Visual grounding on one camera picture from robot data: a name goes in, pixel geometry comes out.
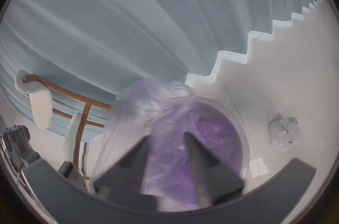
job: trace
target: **blue-gray curtain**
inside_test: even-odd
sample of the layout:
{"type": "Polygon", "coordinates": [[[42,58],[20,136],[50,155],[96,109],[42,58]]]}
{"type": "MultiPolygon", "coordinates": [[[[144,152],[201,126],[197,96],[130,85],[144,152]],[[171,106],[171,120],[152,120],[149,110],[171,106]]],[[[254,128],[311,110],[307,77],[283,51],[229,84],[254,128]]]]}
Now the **blue-gray curtain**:
{"type": "MultiPolygon", "coordinates": [[[[23,115],[29,97],[14,87],[24,69],[66,89],[112,104],[141,78],[185,81],[209,75],[219,50],[245,54],[249,31],[272,33],[314,0],[12,0],[0,24],[0,81],[23,115]]],[[[84,104],[52,92],[54,108],[74,114],[84,104]]],[[[104,123],[92,107],[89,120],[104,123]]],[[[69,120],[53,114],[51,131],[69,120]]],[[[82,141],[101,129],[86,126],[82,141]]]]}

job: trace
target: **white floor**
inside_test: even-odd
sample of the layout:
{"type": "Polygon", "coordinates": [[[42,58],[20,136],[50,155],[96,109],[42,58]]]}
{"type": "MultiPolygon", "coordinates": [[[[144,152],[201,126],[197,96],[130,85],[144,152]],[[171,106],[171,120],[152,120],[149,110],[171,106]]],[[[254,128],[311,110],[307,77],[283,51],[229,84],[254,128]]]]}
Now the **white floor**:
{"type": "Polygon", "coordinates": [[[294,157],[317,169],[288,223],[319,190],[339,152],[339,24],[326,0],[304,8],[302,15],[294,13],[291,21],[273,24],[272,35],[249,34],[247,64],[226,57],[216,65],[214,78],[194,76],[191,84],[198,96],[233,112],[248,135],[250,160],[263,161],[261,175],[249,169],[245,192],[294,157]],[[269,143],[269,122],[277,115],[296,117],[302,134],[283,152],[269,143]]]}

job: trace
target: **clear plastic bag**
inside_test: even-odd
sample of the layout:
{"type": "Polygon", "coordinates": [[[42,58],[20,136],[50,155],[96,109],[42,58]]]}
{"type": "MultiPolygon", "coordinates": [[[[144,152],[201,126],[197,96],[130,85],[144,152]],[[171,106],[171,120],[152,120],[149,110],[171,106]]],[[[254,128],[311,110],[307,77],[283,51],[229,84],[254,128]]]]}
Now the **clear plastic bag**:
{"type": "Polygon", "coordinates": [[[104,128],[104,146],[91,175],[89,192],[94,192],[97,178],[142,137],[151,135],[142,193],[165,199],[163,210],[198,209],[184,132],[192,133],[205,147],[216,148],[216,156],[219,153],[225,162],[228,155],[218,150],[218,145],[224,142],[230,153],[235,147],[231,123],[220,118],[201,119],[199,113],[193,91],[180,82],[140,80],[122,91],[104,128]]]}
{"type": "Polygon", "coordinates": [[[276,150],[290,146],[294,140],[301,137],[297,119],[285,117],[279,121],[272,121],[269,127],[270,143],[276,150]]]}

